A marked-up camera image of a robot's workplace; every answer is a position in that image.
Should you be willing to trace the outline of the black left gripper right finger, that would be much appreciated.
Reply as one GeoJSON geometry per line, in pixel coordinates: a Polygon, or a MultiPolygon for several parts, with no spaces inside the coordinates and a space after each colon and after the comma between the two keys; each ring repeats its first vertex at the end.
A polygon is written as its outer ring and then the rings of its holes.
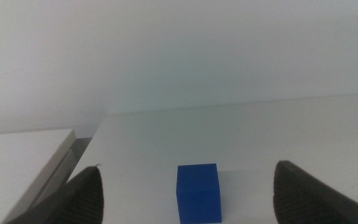
{"type": "Polygon", "coordinates": [[[279,161],[273,180],[279,223],[358,223],[358,202],[290,161],[279,161]]]}

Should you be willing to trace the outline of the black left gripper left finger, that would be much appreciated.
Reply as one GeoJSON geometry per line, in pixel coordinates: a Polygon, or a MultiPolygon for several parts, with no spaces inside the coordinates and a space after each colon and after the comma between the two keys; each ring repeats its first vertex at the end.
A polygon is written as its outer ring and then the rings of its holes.
{"type": "Polygon", "coordinates": [[[8,224],[101,224],[104,195],[101,173],[89,166],[48,198],[8,224]]]}

